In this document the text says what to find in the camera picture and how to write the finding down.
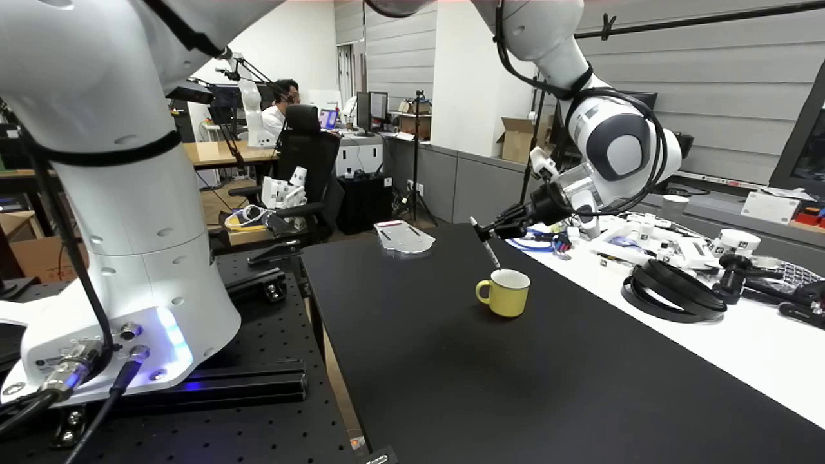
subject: black tabletop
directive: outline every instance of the black tabletop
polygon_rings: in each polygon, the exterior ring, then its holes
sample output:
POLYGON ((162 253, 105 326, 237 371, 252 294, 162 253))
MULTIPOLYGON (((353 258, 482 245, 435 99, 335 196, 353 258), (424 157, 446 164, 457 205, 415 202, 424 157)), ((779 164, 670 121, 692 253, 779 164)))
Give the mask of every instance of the black tabletop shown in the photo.
POLYGON ((493 316, 473 229, 435 236, 420 259, 375 236, 305 253, 371 446, 403 461, 825 458, 817 424, 501 242, 535 287, 523 316, 493 316))

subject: person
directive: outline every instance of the person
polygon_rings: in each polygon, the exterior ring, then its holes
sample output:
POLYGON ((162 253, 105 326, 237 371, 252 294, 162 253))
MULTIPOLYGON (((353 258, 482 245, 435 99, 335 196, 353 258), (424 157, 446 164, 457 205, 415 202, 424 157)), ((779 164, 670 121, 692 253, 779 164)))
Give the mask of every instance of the person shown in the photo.
POLYGON ((301 86, 296 80, 277 80, 277 85, 284 85, 290 90, 290 103, 295 103, 295 104, 301 103, 301 86))
POLYGON ((263 99, 263 110, 261 110, 261 119, 263 119, 263 128, 273 137, 273 139, 281 139, 281 132, 287 125, 287 108, 291 104, 291 98, 290 98, 290 86, 287 85, 273 85, 273 92, 269 99, 263 99))

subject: chair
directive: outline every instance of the chair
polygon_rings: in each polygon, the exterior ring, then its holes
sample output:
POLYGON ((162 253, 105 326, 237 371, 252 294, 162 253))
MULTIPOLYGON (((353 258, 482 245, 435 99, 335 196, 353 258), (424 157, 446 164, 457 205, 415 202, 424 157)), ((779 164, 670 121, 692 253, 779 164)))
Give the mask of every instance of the chair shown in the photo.
POLYGON ((250 267, 269 264, 270 258, 332 235, 335 202, 328 190, 339 157, 341 137, 319 132, 315 104, 291 104, 287 110, 290 133, 278 161, 278 177, 290 177, 296 164, 308 168, 308 202, 296 209, 270 211, 266 226, 277 235, 277 245, 250 258, 250 267))

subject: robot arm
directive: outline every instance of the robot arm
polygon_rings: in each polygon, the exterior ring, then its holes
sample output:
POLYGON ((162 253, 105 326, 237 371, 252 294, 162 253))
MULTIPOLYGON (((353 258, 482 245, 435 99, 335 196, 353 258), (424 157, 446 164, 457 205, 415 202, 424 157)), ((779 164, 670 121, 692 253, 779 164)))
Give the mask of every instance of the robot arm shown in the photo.
MULTIPOLYGON (((384 16, 411 16, 426 0, 370 0, 384 16)), ((576 40, 582 0, 473 0, 496 32, 502 63, 507 52, 535 62, 560 98, 563 121, 585 161, 558 175, 549 160, 535 155, 546 184, 531 196, 526 218, 558 222, 577 211, 617 211, 640 199, 653 182, 682 168, 674 132, 653 113, 599 80, 576 40)))
POLYGON ((202 201, 166 94, 278 1, 0 1, 0 98, 24 124, 41 177, 50 177, 47 160, 59 175, 87 249, 81 280, 27 300, 22 360, 6 375, 0 403, 28 394, 64 403, 104 400, 131 351, 147 354, 128 394, 167 389, 235 336, 239 315, 210 258, 202 201), (101 340, 104 347, 87 352, 104 365, 87 382, 43 364, 101 340))

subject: computer monitor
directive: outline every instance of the computer monitor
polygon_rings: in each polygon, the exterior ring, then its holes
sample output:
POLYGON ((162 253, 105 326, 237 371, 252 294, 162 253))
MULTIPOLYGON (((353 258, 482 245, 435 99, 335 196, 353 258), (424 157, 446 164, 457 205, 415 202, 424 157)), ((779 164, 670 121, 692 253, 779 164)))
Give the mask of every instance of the computer monitor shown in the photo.
POLYGON ((390 92, 381 92, 381 90, 357 92, 357 125, 362 132, 381 132, 390 113, 388 104, 390 104, 390 92))
POLYGON ((370 119, 375 128, 381 128, 388 124, 388 104, 390 104, 390 92, 370 92, 370 119))
POLYGON ((359 132, 371 132, 371 94, 357 92, 357 125, 359 132))
POLYGON ((239 108, 242 98, 237 85, 212 85, 210 115, 215 124, 237 124, 239 108))
POLYGON ((825 62, 785 143, 772 184, 825 199, 825 62))

